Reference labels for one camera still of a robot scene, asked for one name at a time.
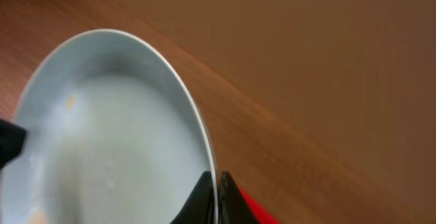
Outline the light blue plate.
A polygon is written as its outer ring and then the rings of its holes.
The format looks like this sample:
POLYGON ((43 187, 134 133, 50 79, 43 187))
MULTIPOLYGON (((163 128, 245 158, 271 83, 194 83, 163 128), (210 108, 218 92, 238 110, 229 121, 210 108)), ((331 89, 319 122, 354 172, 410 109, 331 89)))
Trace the light blue plate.
POLYGON ((27 135, 1 171, 2 223, 170 223, 201 177, 217 186, 188 88, 124 31, 86 31, 57 46, 12 122, 27 135))

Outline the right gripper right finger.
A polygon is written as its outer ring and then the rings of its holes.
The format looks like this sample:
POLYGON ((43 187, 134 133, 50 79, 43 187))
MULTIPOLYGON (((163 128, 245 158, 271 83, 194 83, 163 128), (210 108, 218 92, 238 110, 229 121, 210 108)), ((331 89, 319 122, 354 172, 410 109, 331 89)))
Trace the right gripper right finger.
POLYGON ((229 172, 222 172, 218 188, 221 224, 260 224, 229 172))

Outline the red plastic tray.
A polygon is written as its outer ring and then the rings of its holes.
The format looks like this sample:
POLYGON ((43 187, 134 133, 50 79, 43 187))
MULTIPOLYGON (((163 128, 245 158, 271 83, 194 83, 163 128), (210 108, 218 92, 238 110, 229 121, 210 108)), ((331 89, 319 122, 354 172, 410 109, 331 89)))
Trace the red plastic tray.
POLYGON ((243 188, 239 188, 246 203, 250 207, 252 213, 261 224, 280 224, 268 211, 266 211, 257 201, 255 201, 250 194, 243 188))

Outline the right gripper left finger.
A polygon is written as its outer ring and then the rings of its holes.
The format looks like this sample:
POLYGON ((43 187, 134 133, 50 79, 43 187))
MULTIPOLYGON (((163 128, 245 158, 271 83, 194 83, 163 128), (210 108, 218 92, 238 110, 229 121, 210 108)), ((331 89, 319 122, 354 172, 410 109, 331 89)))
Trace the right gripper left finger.
POLYGON ((214 191, 211 173, 203 172, 171 224, 212 224, 214 191))

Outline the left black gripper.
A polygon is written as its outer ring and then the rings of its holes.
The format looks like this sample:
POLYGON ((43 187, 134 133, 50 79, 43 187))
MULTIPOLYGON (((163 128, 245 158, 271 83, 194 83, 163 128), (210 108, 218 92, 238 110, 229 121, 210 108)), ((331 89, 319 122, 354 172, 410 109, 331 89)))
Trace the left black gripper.
POLYGON ((0 124, 0 165, 4 168, 15 160, 23 149, 27 130, 1 119, 0 124))

